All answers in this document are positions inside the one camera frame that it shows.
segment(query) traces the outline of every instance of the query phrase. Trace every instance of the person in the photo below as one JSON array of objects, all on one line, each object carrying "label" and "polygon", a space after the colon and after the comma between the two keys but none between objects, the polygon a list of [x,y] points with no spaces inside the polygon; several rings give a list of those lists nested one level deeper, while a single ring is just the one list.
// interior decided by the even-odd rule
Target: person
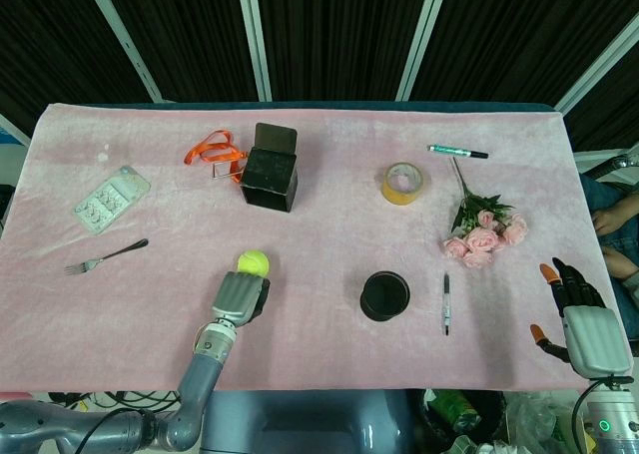
[{"label": "person", "polygon": [[639,192],[621,191],[580,175],[599,244],[629,339],[639,339]]}]

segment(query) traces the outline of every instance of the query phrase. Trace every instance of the orange fingertip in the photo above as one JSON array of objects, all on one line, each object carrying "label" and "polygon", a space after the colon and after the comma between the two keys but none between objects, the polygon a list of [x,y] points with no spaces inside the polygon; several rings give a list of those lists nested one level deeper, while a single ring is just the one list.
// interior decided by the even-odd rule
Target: orange fingertip
[{"label": "orange fingertip", "polygon": [[555,281],[561,282],[561,278],[559,277],[559,274],[557,274],[555,270],[552,267],[550,267],[548,264],[546,263],[540,264],[539,270],[541,271],[541,274],[546,279],[546,282],[548,284],[553,283]]},{"label": "orange fingertip", "polygon": [[539,341],[543,341],[544,339],[548,339],[537,324],[530,324],[530,333],[535,340],[535,344],[538,344]]}]

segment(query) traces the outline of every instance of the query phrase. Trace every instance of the silver fork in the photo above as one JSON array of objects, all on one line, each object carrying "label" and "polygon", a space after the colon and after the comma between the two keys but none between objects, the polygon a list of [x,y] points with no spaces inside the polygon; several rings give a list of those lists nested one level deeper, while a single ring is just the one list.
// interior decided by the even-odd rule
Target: silver fork
[{"label": "silver fork", "polygon": [[130,246],[125,247],[124,249],[120,249],[119,251],[112,252],[104,257],[100,257],[97,259],[87,259],[84,262],[79,262],[78,264],[71,264],[64,268],[64,272],[67,274],[82,274],[83,272],[90,271],[94,267],[96,267],[99,263],[104,261],[105,259],[109,259],[110,257],[116,256],[118,254],[122,254],[123,252],[132,251],[134,249],[139,249],[141,247],[149,244],[149,240],[144,238],[140,239],[138,242],[134,242]]}]

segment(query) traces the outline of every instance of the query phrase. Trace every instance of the black curtain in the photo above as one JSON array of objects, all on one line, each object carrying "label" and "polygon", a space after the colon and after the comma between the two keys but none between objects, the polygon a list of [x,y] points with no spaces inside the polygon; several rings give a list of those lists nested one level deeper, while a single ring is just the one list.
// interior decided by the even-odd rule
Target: black curtain
[{"label": "black curtain", "polygon": [[639,142],[639,45],[568,112],[575,151],[630,148]]},{"label": "black curtain", "polygon": [[260,0],[274,100],[394,100],[423,0]]},{"label": "black curtain", "polygon": [[0,0],[0,113],[31,136],[50,103],[149,102],[94,0]]},{"label": "black curtain", "polygon": [[240,0],[112,1],[165,99],[258,99]]},{"label": "black curtain", "polygon": [[555,105],[639,0],[444,0],[413,100]]}]

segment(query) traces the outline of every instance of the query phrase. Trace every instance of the jeans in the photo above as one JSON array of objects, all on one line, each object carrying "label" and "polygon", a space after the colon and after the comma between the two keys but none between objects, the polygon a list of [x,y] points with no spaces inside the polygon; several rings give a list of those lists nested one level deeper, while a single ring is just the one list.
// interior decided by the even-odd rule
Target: jeans
[{"label": "jeans", "polygon": [[[615,205],[619,200],[624,198],[624,194],[612,187],[603,185],[599,182],[580,175],[581,186],[586,196],[586,202],[592,212],[603,210]],[[599,238],[599,244],[609,246],[622,252],[632,262],[639,265],[639,217],[633,217],[624,226],[615,232],[606,234]],[[615,278],[610,278],[612,288],[615,292],[617,305],[623,326],[626,329],[626,335],[629,339],[639,338],[639,308],[634,303],[628,290]]]}]

